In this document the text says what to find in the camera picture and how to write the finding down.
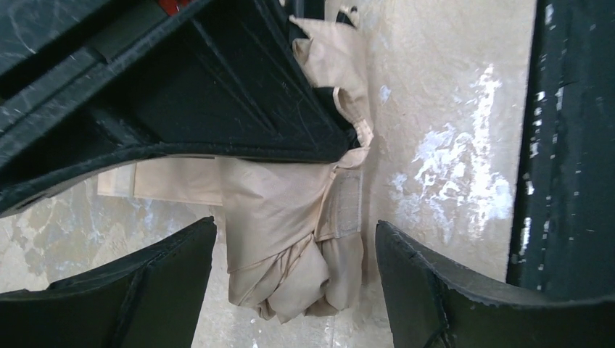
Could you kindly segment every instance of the paint splatter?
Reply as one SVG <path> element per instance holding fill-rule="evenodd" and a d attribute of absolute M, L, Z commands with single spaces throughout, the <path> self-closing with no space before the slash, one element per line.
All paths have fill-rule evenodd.
<path fill-rule="evenodd" d="M 382 104 L 389 100 L 389 96 L 391 96 L 391 90 L 387 85 L 382 85 L 382 87 L 380 87 L 380 101 Z"/>
<path fill-rule="evenodd" d="M 547 5 L 547 7 L 545 8 L 545 24 L 549 25 L 551 24 L 551 22 L 553 21 L 553 12 L 554 12 L 554 8 L 552 4 Z"/>
<path fill-rule="evenodd" d="M 489 118 L 495 92 L 501 87 L 500 81 L 493 78 L 493 70 L 490 65 L 472 84 L 478 94 L 476 110 L 471 115 L 473 131 L 459 132 L 447 123 L 441 131 L 429 131 L 419 144 L 412 161 L 422 164 L 413 176 L 419 192 L 405 194 L 407 174 L 398 173 L 391 181 L 397 220 L 412 228 L 421 218 L 430 219 L 437 225 L 444 244 L 450 242 L 453 232 L 480 239 L 488 220 L 507 219 L 511 214 L 510 184 L 501 174 L 491 173 Z M 457 231 L 454 224 L 458 208 L 470 212 L 470 226 Z"/>

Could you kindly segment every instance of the red object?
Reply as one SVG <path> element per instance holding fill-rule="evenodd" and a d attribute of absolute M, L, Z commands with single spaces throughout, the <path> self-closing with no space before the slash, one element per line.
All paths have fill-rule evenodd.
<path fill-rule="evenodd" d="M 158 4 L 168 15 L 173 16 L 181 10 L 182 7 L 188 6 L 192 0 L 158 0 Z"/>

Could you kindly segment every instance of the black plastic panel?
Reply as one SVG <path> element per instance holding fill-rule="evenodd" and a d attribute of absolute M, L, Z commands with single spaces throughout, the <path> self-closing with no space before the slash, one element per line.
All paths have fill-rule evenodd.
<path fill-rule="evenodd" d="M 615 2 L 538 1 L 508 282 L 615 289 Z"/>
<path fill-rule="evenodd" d="M 3 347 L 190 347 L 215 234 L 206 217 L 47 290 L 0 294 Z"/>
<path fill-rule="evenodd" d="M 317 93 L 294 60 L 278 1 L 161 13 L 140 1 L 89 26 L 82 46 L 0 104 L 0 216 L 136 160 L 335 162 L 356 145 L 323 96 L 332 90 Z"/>
<path fill-rule="evenodd" d="M 397 348 L 615 347 L 615 291 L 558 301 L 478 274 L 386 222 L 376 256 Z"/>

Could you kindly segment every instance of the fabric fold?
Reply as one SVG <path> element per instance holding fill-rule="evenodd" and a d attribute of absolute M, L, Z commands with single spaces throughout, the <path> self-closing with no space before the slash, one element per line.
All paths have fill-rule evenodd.
<path fill-rule="evenodd" d="M 335 315 L 361 284 L 362 165 L 373 139 L 365 45 L 351 25 L 290 17 L 308 38 L 293 52 L 313 87 L 333 87 L 360 147 L 332 165 L 217 158 L 227 214 L 229 301 L 285 323 Z M 267 192 L 254 194 L 254 190 Z"/>

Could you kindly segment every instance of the beige garment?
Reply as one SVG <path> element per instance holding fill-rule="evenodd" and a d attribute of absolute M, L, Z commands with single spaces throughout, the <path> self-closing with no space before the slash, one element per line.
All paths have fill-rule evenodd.
<path fill-rule="evenodd" d="M 124 190 L 124 196 L 221 202 L 229 301 L 265 319 L 277 315 L 282 323 L 301 313 L 334 315 L 358 299 L 361 166 L 373 138 L 361 34 L 342 23 L 290 20 L 308 36 L 294 42 L 295 58 L 312 86 L 334 87 L 335 105 L 355 127 L 360 148 L 330 165 L 173 158 L 99 176 L 100 194 Z M 215 167 L 219 176 L 211 173 Z M 121 180 L 130 173 L 132 184 Z"/>
<path fill-rule="evenodd" d="M 218 164 L 207 158 L 150 159 L 98 175 L 98 194 L 222 205 Z"/>

